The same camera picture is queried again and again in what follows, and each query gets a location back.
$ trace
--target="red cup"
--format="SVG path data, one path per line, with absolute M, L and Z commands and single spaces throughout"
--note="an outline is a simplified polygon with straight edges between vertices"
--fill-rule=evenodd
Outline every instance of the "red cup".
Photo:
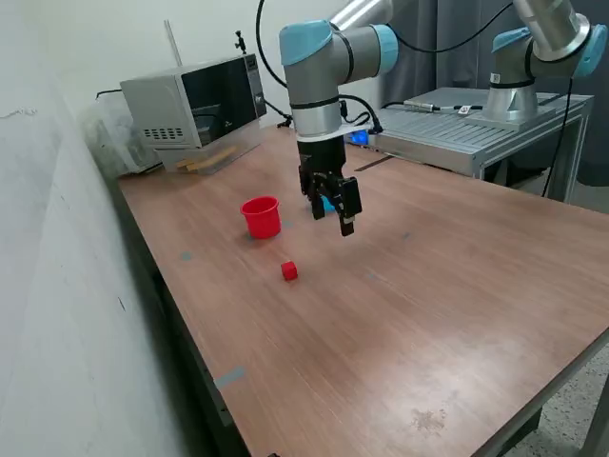
M 241 213 L 246 217 L 247 229 L 252 238 L 264 240 L 282 231 L 278 206 L 279 200 L 275 197 L 257 197 L 241 206 Z

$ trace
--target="wooden table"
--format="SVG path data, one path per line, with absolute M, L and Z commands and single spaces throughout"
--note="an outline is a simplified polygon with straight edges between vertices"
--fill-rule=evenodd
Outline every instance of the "wooden table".
M 380 157 L 347 155 L 349 174 Z M 121 181 L 253 456 L 496 455 L 607 342 L 609 217 L 391 159 L 353 172 L 343 238 L 297 166 L 268 129 L 213 176 Z M 239 206 L 265 194 L 284 228 L 252 241 Z

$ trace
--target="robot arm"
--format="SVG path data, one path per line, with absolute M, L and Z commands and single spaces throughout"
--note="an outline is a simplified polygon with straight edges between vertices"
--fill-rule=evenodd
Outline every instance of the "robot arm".
M 398 40 L 384 25 L 410 0 L 351 0 L 329 21 L 287 26 L 280 32 L 282 65 L 297 131 L 301 189 L 315 219 L 322 197 L 339 213 L 343 236 L 362 212 L 355 178 L 344 178 L 346 161 L 338 86 L 390 71 Z M 513 0 L 527 27 L 495 38 L 489 99 L 482 112 L 514 121 L 537 115 L 538 76 L 585 76 L 597 67 L 607 28 L 591 26 L 570 0 Z
M 592 26 L 569 0 L 513 1 L 526 27 L 495 38 L 491 89 L 482 115 L 525 122 L 538 114 L 535 79 L 591 74 L 604 54 L 607 27 Z
M 294 24 L 280 32 L 280 50 L 301 159 L 301 190 L 313 216 L 325 215 L 325 197 L 337 211 L 341 233 L 353 233 L 362 212 L 357 180 L 343 177 L 346 162 L 339 104 L 342 84 L 390 71 L 398 60 L 398 40 L 385 25 L 390 0 L 354 0 L 333 21 Z

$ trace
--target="white wall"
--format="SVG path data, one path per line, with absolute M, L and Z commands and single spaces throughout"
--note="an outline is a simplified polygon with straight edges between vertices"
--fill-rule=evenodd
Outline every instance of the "white wall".
M 80 117 L 101 89 L 117 89 L 120 81 L 175 66 L 163 21 L 169 19 L 186 64 L 237 52 L 235 30 L 241 30 L 248 51 L 256 50 L 254 21 L 257 0 L 22 0 L 40 30 L 57 68 L 62 92 L 72 113 Z M 266 0 L 262 24 L 265 55 L 284 77 L 279 55 L 279 30 L 290 23 L 328 17 L 346 0 Z M 261 70 L 266 98 L 288 111 L 285 89 Z M 378 83 L 349 85 L 354 93 L 377 105 Z M 353 105 L 351 114 L 363 109 Z M 277 117 L 266 116 L 264 123 Z
M 19 2 L 0 2 L 0 455 L 202 455 L 151 284 L 136 287 L 143 269 Z

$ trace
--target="gray curtain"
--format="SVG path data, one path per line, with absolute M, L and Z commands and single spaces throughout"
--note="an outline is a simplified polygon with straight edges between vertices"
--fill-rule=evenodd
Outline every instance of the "gray curtain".
M 391 25 L 420 48 L 454 45 L 483 26 L 508 0 L 420 0 L 408 5 Z M 593 23 L 609 23 L 609 4 L 599 0 L 572 0 L 574 8 Z M 522 27 L 514 9 L 506 11 L 478 39 L 444 54 L 423 54 L 400 47 L 398 65 L 383 80 L 383 101 L 401 101 L 441 87 L 488 89 L 493 38 Z M 609 186 L 609 129 L 604 116 L 609 103 L 609 55 L 597 71 L 577 80 L 574 93 L 594 94 L 595 108 L 588 128 L 579 179 L 589 186 Z M 565 93 L 566 78 L 538 79 L 537 90 Z M 535 145 L 535 154 L 521 155 L 521 167 L 549 166 L 556 141 Z

